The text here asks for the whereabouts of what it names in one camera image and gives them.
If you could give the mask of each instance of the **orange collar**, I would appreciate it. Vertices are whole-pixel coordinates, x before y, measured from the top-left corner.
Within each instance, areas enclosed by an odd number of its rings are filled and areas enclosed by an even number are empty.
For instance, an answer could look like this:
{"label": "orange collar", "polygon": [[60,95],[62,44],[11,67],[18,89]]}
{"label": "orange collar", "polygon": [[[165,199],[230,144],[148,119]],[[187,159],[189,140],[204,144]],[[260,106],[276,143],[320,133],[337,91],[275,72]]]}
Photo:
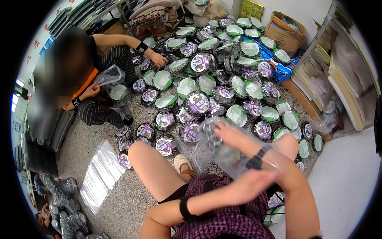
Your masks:
{"label": "orange collar", "polygon": [[89,77],[87,78],[86,82],[81,86],[81,88],[73,95],[72,100],[74,100],[76,97],[78,97],[85,89],[90,85],[92,80],[95,78],[95,76],[98,74],[97,68],[95,68],[92,73],[90,73]]}

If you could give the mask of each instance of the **patterned cloth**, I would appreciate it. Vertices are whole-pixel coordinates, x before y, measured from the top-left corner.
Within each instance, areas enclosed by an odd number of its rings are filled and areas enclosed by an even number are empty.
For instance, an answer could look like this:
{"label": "patterned cloth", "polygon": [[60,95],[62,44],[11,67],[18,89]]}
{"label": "patterned cloth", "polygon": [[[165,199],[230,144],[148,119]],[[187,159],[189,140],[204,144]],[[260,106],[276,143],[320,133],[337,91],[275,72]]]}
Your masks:
{"label": "patterned cloth", "polygon": [[[201,174],[189,184],[187,197],[200,195],[204,191],[205,182],[213,180],[213,188],[222,188],[232,179],[226,174],[223,177]],[[223,233],[234,234],[248,239],[274,239],[271,231],[263,224],[267,213],[267,194],[261,192],[258,197],[245,204],[248,215],[243,216],[238,206],[229,206],[214,211],[212,220],[178,225],[174,227],[172,238],[197,239],[215,238]]]}

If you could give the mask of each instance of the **cardboard box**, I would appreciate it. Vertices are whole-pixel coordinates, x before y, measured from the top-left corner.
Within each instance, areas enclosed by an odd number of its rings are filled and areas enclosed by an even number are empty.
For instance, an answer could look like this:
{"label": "cardboard box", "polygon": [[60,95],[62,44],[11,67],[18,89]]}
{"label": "cardboard box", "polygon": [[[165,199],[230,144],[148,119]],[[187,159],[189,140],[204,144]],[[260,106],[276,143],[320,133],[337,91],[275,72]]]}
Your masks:
{"label": "cardboard box", "polygon": [[274,40],[277,48],[283,49],[290,57],[293,57],[306,37],[306,29],[295,20],[300,32],[294,30],[282,21],[284,16],[286,15],[281,12],[272,12],[264,35]]}

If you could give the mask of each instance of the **person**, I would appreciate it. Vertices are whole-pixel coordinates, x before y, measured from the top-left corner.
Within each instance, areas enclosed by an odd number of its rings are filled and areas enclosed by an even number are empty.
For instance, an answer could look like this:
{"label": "person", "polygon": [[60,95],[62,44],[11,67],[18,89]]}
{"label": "person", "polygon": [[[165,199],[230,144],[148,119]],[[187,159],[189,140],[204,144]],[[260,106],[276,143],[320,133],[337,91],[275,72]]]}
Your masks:
{"label": "person", "polygon": [[[223,143],[249,158],[259,155],[262,144],[226,122],[215,123],[215,134]],[[281,170],[250,169],[233,181],[201,174],[196,177],[189,161],[177,155],[173,167],[155,148],[135,142],[128,158],[137,175],[158,205],[146,215],[141,237],[145,238],[262,238],[274,239],[264,225],[267,213],[265,189],[273,182],[285,193],[286,238],[318,238],[319,216],[308,182],[293,160],[298,143],[283,135],[263,157],[272,158]],[[175,234],[171,237],[170,228]]]}
{"label": "person", "polygon": [[[101,59],[97,49],[109,47],[110,50]],[[70,111],[77,108],[79,117],[89,126],[108,122],[120,128],[127,122],[123,122],[116,111],[109,109],[110,101],[106,101],[105,94],[99,94],[101,89],[95,79],[98,73],[115,64],[126,73],[127,85],[137,80],[135,69],[131,66],[131,47],[137,53],[147,55],[158,67],[167,62],[165,57],[132,36],[88,36],[82,29],[70,27],[39,57],[34,73],[36,92],[43,90],[38,94],[53,95],[57,109]]]}

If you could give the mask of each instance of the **woman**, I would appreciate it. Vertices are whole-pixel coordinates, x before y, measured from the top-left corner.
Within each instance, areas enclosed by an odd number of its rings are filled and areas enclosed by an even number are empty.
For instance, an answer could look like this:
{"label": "woman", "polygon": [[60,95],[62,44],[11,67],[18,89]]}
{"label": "woman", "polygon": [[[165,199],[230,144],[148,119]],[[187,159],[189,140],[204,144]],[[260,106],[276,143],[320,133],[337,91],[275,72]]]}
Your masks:
{"label": "woman", "polygon": [[[224,122],[216,122],[215,134],[223,142],[249,158],[261,157],[264,148],[258,142]],[[154,148],[134,143],[129,160],[146,188],[159,202],[147,212],[141,237],[170,238],[274,238],[263,224],[267,212],[265,189],[273,182],[285,193],[286,237],[318,238],[319,217],[305,176],[294,164],[298,143],[284,135],[271,144],[265,156],[281,167],[272,171],[250,169],[236,181],[228,176],[201,174],[195,177],[191,166],[177,156],[174,167]]]}

